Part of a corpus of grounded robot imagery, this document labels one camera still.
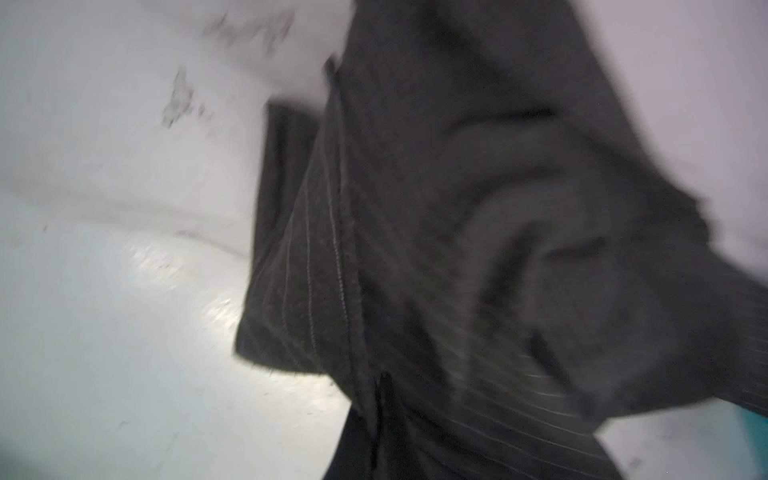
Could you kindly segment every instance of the clothing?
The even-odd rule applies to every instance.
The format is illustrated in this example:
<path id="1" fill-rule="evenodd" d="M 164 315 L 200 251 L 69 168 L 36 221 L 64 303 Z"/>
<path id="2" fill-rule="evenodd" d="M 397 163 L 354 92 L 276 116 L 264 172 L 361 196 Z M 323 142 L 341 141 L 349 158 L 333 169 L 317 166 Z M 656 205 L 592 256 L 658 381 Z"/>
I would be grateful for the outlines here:
<path id="1" fill-rule="evenodd" d="M 270 109 L 236 350 L 350 397 L 368 458 L 335 478 L 620 478 L 608 417 L 768 412 L 768 293 L 709 250 L 567 2 L 361 0 L 329 76 L 316 127 Z"/>

